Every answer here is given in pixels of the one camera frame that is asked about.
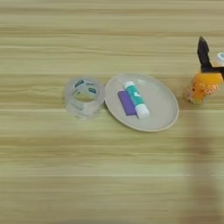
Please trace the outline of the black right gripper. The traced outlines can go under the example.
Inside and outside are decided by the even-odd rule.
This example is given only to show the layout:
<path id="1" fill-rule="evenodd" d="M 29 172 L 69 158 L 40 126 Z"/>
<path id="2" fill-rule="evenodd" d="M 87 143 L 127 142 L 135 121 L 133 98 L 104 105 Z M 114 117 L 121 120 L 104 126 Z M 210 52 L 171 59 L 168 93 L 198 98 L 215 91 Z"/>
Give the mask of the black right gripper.
<path id="1" fill-rule="evenodd" d="M 215 73 L 221 74 L 224 80 L 224 66 L 211 66 L 210 59 L 208 57 L 209 48 L 207 42 L 203 37 L 199 38 L 197 54 L 200 62 L 201 72 L 203 73 Z"/>

